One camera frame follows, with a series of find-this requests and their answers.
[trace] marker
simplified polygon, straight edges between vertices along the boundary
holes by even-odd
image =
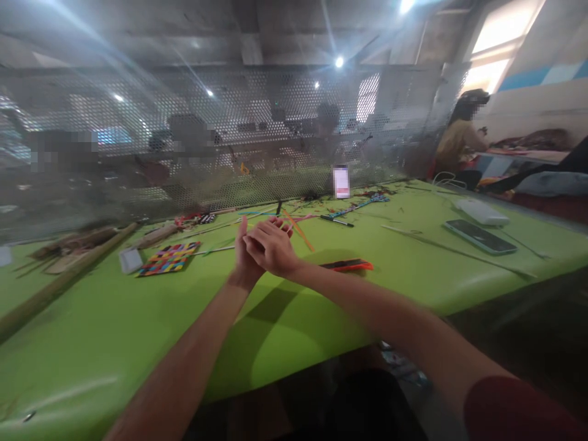
[[[338,224],[343,224],[343,225],[346,225],[348,227],[353,227],[353,224],[348,224],[347,222],[343,222],[342,220],[333,219],[332,217],[329,217],[329,216],[321,216],[321,218],[322,219],[326,219],[326,220],[331,221],[331,222],[337,222]]]

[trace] wall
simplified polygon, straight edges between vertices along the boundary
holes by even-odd
[[[472,37],[475,43],[475,32]],[[475,124],[488,127],[490,141],[563,128],[575,145],[588,135],[586,0],[546,0],[498,93]]]

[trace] forearm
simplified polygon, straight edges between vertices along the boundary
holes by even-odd
[[[360,277],[305,264],[288,278],[321,293],[415,363],[460,415],[479,379],[510,375],[443,320]]]
[[[256,281],[233,273],[171,348],[106,436],[108,441],[181,439],[222,343]]]

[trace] white card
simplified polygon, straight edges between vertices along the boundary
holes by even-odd
[[[118,254],[121,261],[121,270],[125,274],[130,274],[143,266],[143,259],[136,248],[127,248]]]
[[[0,247],[0,266],[6,266],[12,263],[12,253],[10,247]]]

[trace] perforated mesh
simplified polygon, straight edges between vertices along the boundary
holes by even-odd
[[[465,71],[5,73],[0,238],[327,193],[333,164],[352,186],[424,176]]]

